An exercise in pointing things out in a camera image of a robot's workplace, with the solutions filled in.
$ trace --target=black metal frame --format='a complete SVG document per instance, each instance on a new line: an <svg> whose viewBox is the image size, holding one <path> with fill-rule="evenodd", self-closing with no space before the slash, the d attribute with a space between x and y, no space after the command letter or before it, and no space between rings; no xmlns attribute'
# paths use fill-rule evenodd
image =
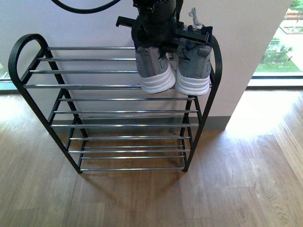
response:
<svg viewBox="0 0 303 227"><path fill-rule="evenodd" d="M35 56L31 64L29 65L28 69L24 73L24 75L20 78L17 72L17 65L18 65L18 59L20 56L20 53L24 46L31 42L31 41L37 41L41 49L39 50L38 54ZM90 47L90 48L85 48L85 47L66 47L66 48L52 48L49 47L46 40L39 34L29 34L21 37L16 44L14 45L10 57L9 57L9 74L11 76L11 79L13 83L15 84L16 88L19 90L19 92L22 94L24 99L27 101L31 109L34 111L38 119L41 121L43 126L46 128L46 130L49 132L49 134L52 136L53 140L56 142L58 147L61 149L63 154L67 157L69 162L72 164L72 166L75 168L75 170L80 174L82 171L102 171L102 170L163 170L163 169L181 169L185 172L188 171L189 165L191 163L191 160L193 158L194 152L196 150L196 147L198 145L200 136L202 134L205 122L207 120L208 114L210 112L211 106L214 101L214 97L216 95L216 92L218 90L220 81L221 81L221 75L222 75L222 58L221 58L221 52L219 48L219 44L216 40L215 37L213 37L213 52L215 56L215 72L212 68L211 70L211 91L205 106L205 109L202 113L201 107L199 105L198 97L197 96L188 96L186 98L138 98L138 99L73 99L69 93L69 90L100 90L100 89L140 89L141 87L139 85L120 85L120 86L113 86L113 85L69 85L65 84L63 77L61 73L136 73L135 71L64 71L64 70L59 70L56 61L123 61L123 59L58 59L54 58L51 50L129 50L131 48L122 48L122 47L117 47L117 48L111 48L111 47ZM47 61L51 67L52 70L36 70L39 63L42 61ZM58 82L57 85L28 85L27 83L29 82L31 76L33 74L53 74ZM29 88L59 88L59 94L57 96L57 99L53 105L52 111L47 118L43 115L37 104L35 103L34 99L32 96L29 94L28 90ZM128 100L136 100L136 101L145 101L145 100L153 100L153 101L162 101L162 100L187 100L186 103L186 108L185 110L175 110L175 111L140 111L140 113L145 113L145 114L154 114L154 113L183 113L183 121L182 123L176 123L176 124L124 124L124 125L116 125L116 124L83 124L82 118L83 116L81 115L82 113L85 113L86 111L78 111L76 109L76 106L74 102L77 101L128 101ZM191 105L192 101L195 103L195 110L191 110ZM67 102L70 111L58 111L59 105L61 102ZM137 114L138 111L126 111L126 112L119 112L121 114L125 113L132 113L132 114ZM53 120L56 114L72 114L73 115L73 121L70 125L54 125ZM110 114L112 113L111 111L97 111L97 112L91 112L93 114ZM189 113L197 113L197 118L199 121L199 124L193 124L190 123L190 118L189 118ZM65 143L60 140L58 137L57 133L55 132L54 128L55 127L68 127L70 128L69 134L68 134L68 139ZM173 127L173 128L181 128L179 136L109 136L109 137L90 137L87 133L88 128L117 128L117 127ZM192 127L198 127L197 132L195 137L193 137L192 133ZM74 138L74 131L75 129L80 129L82 133L82 138ZM175 145L175 146L133 146L131 148L179 148L182 147L182 149L155 149L155 150L118 150L118 151L112 151L112 150L104 150L106 149L105 147L100 147L102 150L100 151L92 151L92 150L87 150L90 147L87 146L87 142L90 140L180 140L181 145ZM186 148L185 145L185 140L189 139L189 144L190 144L190 149ZM71 142L74 140L80 140L82 141L82 147L81 150L79 151L70 151L70 145ZM182 158L184 166L182 167L161 167L161 168L117 168L117 169L108 169L108 168L103 168L103 169L94 169L94 168L81 168L82 161L85 159L89 159L90 157L86 157L85 154L87 153L113 153L113 152L119 152L122 154L127 154L127 153L152 153L152 152L163 152L163 153L169 153L171 154L172 152L177 152L178 156L172 156L172 155L166 155L166 156L161 156L161 157L155 157L155 156L150 156L150 157L95 157L94 159L115 159L115 158ZM72 153L77 153L80 154L79 160L76 163L74 159L72 158L71 154Z"/></svg>

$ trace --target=shoe rack shelf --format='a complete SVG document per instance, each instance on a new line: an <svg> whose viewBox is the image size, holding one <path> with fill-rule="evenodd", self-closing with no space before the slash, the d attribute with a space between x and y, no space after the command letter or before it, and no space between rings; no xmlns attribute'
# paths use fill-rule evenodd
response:
<svg viewBox="0 0 303 227"><path fill-rule="evenodd" d="M19 76L17 67L21 51L31 41L38 42L40 50L25 73ZM73 50L78 51L77 53L99 52L97 58L70 55L54 57L57 51L66 53ZM79 174L83 171L106 170L177 169L187 172L221 80L222 59L216 38L213 37L215 70L211 70L211 89L203 110L197 96L165 96L166 91L160 94L161 97L159 94L139 97L144 94L140 91L140 85L108 83L109 79L115 78L112 77L113 74L137 74L135 70L78 70L77 67L76 70L64 69L67 62L73 62L75 66L77 62L85 62L87 65L94 62L106 66L109 63L120 65L124 61L135 61L134 58L100 58L102 51L117 50L118 53L122 50L134 52L130 47L49 47L41 35L29 34L21 37L14 45L9 57L9 74L19 92ZM38 69L41 65L47 65L50 69ZM85 81L91 75L100 76L100 79L95 80L93 84L75 84L72 82L73 75L77 78L83 76ZM49 78L55 83L45 83ZM41 94L40 101L42 99L44 103L52 106L50 113L39 108L37 96L32 95L38 90ZM94 95L96 92L101 93L87 98L88 94ZM52 100L47 94L55 95L56 98ZM109 102L114 104L113 110L104 104ZM171 103L176 103L172 106L178 106L179 103L183 108L138 109L142 106L138 103L151 102L163 103L162 107ZM100 108L83 109L85 106ZM117 110L117 106L133 106L134 109ZM60 121L56 119L62 116L68 116L70 122L58 124Z"/></svg>

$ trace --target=metal rod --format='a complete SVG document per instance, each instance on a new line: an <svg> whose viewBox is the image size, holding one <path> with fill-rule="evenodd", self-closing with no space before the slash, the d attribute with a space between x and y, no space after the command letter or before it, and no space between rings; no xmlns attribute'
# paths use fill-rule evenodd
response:
<svg viewBox="0 0 303 227"><path fill-rule="evenodd" d="M72 121L72 123L75 124L76 122L77 122L77 117L74 116L74 120ZM71 128L71 129L70 129L70 133L69 133L68 138L67 138L66 143L65 143L65 147L66 147L67 150L69 149L69 147L70 147L70 145L71 145L71 140L70 140L70 138L73 136L74 132L75 132L75 128Z"/></svg>
<svg viewBox="0 0 303 227"><path fill-rule="evenodd" d="M79 116L81 119L103 119L103 118L172 118L183 117L183 115L104 115L104 116Z"/></svg>
<svg viewBox="0 0 303 227"><path fill-rule="evenodd" d="M109 149L109 148L179 148L182 147L182 145L163 145L163 146L114 146L114 147L109 147L109 146L84 146L85 149Z"/></svg>
<svg viewBox="0 0 303 227"><path fill-rule="evenodd" d="M87 141L83 141L82 142L81 150L84 150L86 142ZM82 158L83 158L83 153L79 155L79 159L78 159L78 166L79 166L79 168L81 167L81 164L82 164Z"/></svg>
<svg viewBox="0 0 303 227"><path fill-rule="evenodd" d="M187 101L195 98L100 98L100 99L83 99L83 98L60 98L61 102L99 102L99 101Z"/></svg>
<svg viewBox="0 0 303 227"><path fill-rule="evenodd" d="M81 171L135 171L135 170L184 170L184 167L162 167L162 168L108 168L108 169L80 169Z"/></svg>
<svg viewBox="0 0 303 227"><path fill-rule="evenodd" d="M185 110L190 110L190 107L191 107L191 104L192 104L192 100L188 100L186 102L186 106L185 106ZM188 117L188 113L187 112L184 112L184 117L183 117L183 121L182 123L186 123L186 118ZM180 136L184 136L184 132L185 132L185 128L181 128L181 131L180 131Z"/></svg>
<svg viewBox="0 0 303 227"><path fill-rule="evenodd" d="M108 153L165 153L165 152L188 152L187 150L70 150L70 154L108 154Z"/></svg>
<svg viewBox="0 0 303 227"><path fill-rule="evenodd" d="M40 61L38 61L37 58L43 57L45 55L45 53L46 53L46 49L42 48L39 50L39 52L37 53L37 55L35 56L33 61L30 63L29 67L27 68L27 70L25 71L25 73L23 74L23 76L20 79L23 84L26 84L29 81L29 79L31 78L32 73L30 71L35 70L38 67Z"/></svg>
<svg viewBox="0 0 303 227"><path fill-rule="evenodd" d="M134 47L94 47L94 46L69 46L69 47L47 47L50 51L110 51L110 50L134 50Z"/></svg>
<svg viewBox="0 0 303 227"><path fill-rule="evenodd" d="M186 117L186 123L189 123L189 117L187 116ZM190 127L188 127L187 128L187 133L188 133L188 136L189 136L189 144L190 144L190 149L192 149L193 148L193 134L192 134L192 132L191 132L191 128Z"/></svg>
<svg viewBox="0 0 303 227"><path fill-rule="evenodd" d="M56 114L135 114L135 113L197 113L198 110L131 110L131 111L54 111Z"/></svg>
<svg viewBox="0 0 303 227"><path fill-rule="evenodd" d="M140 85L71 85L71 84L32 84L32 85L24 85L24 88L64 88L67 90L114 90L114 89L141 89Z"/></svg>
<svg viewBox="0 0 303 227"><path fill-rule="evenodd" d="M184 140L188 138L188 136L96 136L71 138L71 140Z"/></svg>
<svg viewBox="0 0 303 227"><path fill-rule="evenodd" d="M75 129L95 128L131 128L131 127L198 127L199 124L52 124L51 127L64 127Z"/></svg>
<svg viewBox="0 0 303 227"><path fill-rule="evenodd" d="M146 158L184 158L184 156L142 156L142 157L82 157L81 159L146 159Z"/></svg>
<svg viewBox="0 0 303 227"><path fill-rule="evenodd" d="M40 61L135 61L136 58L38 58Z"/></svg>
<svg viewBox="0 0 303 227"><path fill-rule="evenodd" d="M49 124L52 124L53 123L53 120L54 120L54 118L55 118L55 113L54 113L54 111L56 111L56 110L58 110L58 108L59 108L59 105L60 105L60 99L63 97L63 95L64 95L64 90L63 89L61 89L60 90L60 92L58 93L58 96L57 96L57 98L56 98L56 101L55 101L55 103L54 103L54 105L53 105L53 107L52 107L52 110L51 110L51 113L50 113L50 115L49 115L49 117L48 117L48 122L49 122Z"/></svg>
<svg viewBox="0 0 303 227"><path fill-rule="evenodd" d="M184 142L184 140L181 140L181 143L182 143L183 150L185 150L185 142ZM186 162L187 162L187 154L186 154L186 152L183 152L183 156L184 156L184 165L186 165Z"/></svg>
<svg viewBox="0 0 303 227"><path fill-rule="evenodd" d="M199 123L201 123L201 121L203 119L201 107L200 107L199 102L197 102L196 100L194 102L195 102L196 110L198 110L198 112L197 112L198 121L199 121Z"/></svg>
<svg viewBox="0 0 303 227"><path fill-rule="evenodd" d="M32 74L119 74L138 73L136 70L30 70Z"/></svg>

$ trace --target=chrome bar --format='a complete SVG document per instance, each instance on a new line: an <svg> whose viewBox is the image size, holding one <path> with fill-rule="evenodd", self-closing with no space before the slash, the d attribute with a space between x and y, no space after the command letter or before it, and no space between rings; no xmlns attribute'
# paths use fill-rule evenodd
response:
<svg viewBox="0 0 303 227"><path fill-rule="evenodd" d="M47 47L50 51L111 51L111 50L134 50L134 47L95 47L95 46L61 46Z"/></svg>
<svg viewBox="0 0 303 227"><path fill-rule="evenodd" d="M190 152L190 149L173 150L70 150L70 154L112 154L112 153L165 153L165 152Z"/></svg>
<svg viewBox="0 0 303 227"><path fill-rule="evenodd" d="M98 102L98 101L187 101L195 98L100 98L100 99L83 99L83 98L60 98L62 102Z"/></svg>
<svg viewBox="0 0 303 227"><path fill-rule="evenodd" d="M136 158L184 158L185 156L142 156L142 157L81 157L81 159L136 159Z"/></svg>
<svg viewBox="0 0 303 227"><path fill-rule="evenodd" d="M38 58L40 61L135 61L136 58Z"/></svg>
<svg viewBox="0 0 303 227"><path fill-rule="evenodd" d="M119 74L138 73L136 70L30 70L32 74Z"/></svg>
<svg viewBox="0 0 303 227"><path fill-rule="evenodd" d="M51 127L65 127L75 129L98 129L98 128L131 128L131 127L198 127L199 124L52 124Z"/></svg>
<svg viewBox="0 0 303 227"><path fill-rule="evenodd" d="M175 113L175 114L180 114L180 113L197 113L198 110L131 110L131 111L54 111L56 114L135 114L135 113Z"/></svg>
<svg viewBox="0 0 303 227"><path fill-rule="evenodd" d="M84 149L116 149L116 148L180 148L183 147L183 145L163 145L163 146L115 146L115 147L109 147L109 146L84 146Z"/></svg>
<svg viewBox="0 0 303 227"><path fill-rule="evenodd" d="M71 140L185 140L189 136L95 136L85 138L71 138Z"/></svg>
<svg viewBox="0 0 303 227"><path fill-rule="evenodd" d="M140 85L72 85L72 84L32 84L24 85L24 88L57 88L57 89L67 89L67 90L116 90L116 89L141 89Z"/></svg>
<svg viewBox="0 0 303 227"><path fill-rule="evenodd" d="M81 119L103 119L103 118L171 118L184 117L184 115L104 115L104 116L79 116Z"/></svg>
<svg viewBox="0 0 303 227"><path fill-rule="evenodd" d="M80 169L81 171L135 171L135 170L183 170L184 167L162 167L162 168L125 168L125 169Z"/></svg>

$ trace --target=sneaker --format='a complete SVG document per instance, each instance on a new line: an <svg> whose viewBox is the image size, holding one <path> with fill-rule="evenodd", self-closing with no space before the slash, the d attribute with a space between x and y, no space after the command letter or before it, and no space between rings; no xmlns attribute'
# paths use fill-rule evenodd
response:
<svg viewBox="0 0 303 227"><path fill-rule="evenodd" d="M167 54L161 53L159 48L136 46L136 62L144 92L155 94L174 86L175 71Z"/></svg>
<svg viewBox="0 0 303 227"><path fill-rule="evenodd" d="M192 26L188 26L187 30L203 35L208 32L209 39L207 45L187 41L186 47L181 49L178 58L175 89L185 95L200 96L206 94L209 90L213 27L203 26L201 29L194 30Z"/></svg>

